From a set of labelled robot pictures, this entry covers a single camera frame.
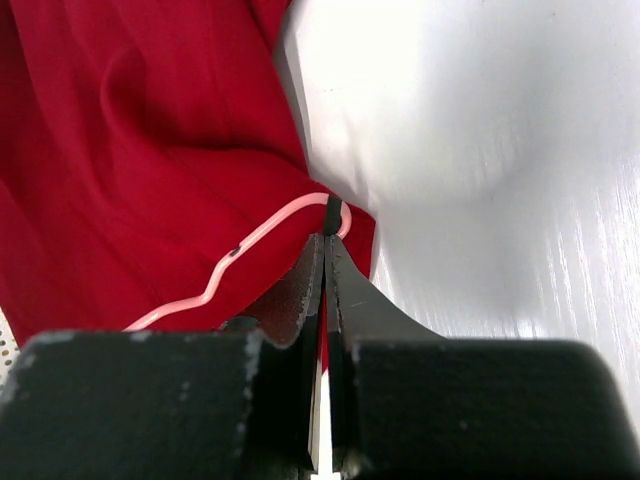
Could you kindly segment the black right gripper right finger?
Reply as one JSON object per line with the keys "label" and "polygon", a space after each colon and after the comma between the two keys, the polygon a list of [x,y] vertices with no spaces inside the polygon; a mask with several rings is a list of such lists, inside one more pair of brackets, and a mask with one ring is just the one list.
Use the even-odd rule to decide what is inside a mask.
{"label": "black right gripper right finger", "polygon": [[635,479],[609,368],[564,340],[448,339],[325,241],[333,469],[345,479]]}

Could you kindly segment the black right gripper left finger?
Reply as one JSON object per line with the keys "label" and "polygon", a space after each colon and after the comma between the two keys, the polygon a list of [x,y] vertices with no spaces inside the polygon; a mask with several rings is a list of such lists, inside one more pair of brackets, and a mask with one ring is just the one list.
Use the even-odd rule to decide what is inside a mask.
{"label": "black right gripper left finger", "polygon": [[318,464],[325,240],[201,332],[52,331],[1,394],[5,479],[307,479]]}

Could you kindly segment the pink wire hanger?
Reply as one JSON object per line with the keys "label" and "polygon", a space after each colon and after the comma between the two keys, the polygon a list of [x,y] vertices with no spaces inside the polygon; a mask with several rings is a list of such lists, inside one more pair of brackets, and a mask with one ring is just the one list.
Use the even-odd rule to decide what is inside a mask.
{"label": "pink wire hanger", "polygon": [[124,332],[142,331],[167,316],[197,309],[208,304],[217,293],[219,285],[231,265],[237,262],[244,254],[250,251],[257,243],[292,215],[307,207],[317,205],[324,205],[327,207],[327,210],[337,210],[340,223],[336,235],[340,239],[344,239],[350,232],[352,226],[352,213],[346,202],[328,193],[321,192],[313,192],[297,197],[261,223],[216,263],[202,293],[193,297],[165,303],[128,325],[124,329]]}

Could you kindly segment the red skirt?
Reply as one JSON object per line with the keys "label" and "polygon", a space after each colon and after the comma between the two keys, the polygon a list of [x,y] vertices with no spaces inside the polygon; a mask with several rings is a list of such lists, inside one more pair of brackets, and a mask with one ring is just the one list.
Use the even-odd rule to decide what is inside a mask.
{"label": "red skirt", "polygon": [[1,5],[1,309],[19,344],[200,294],[308,174],[285,1]]}

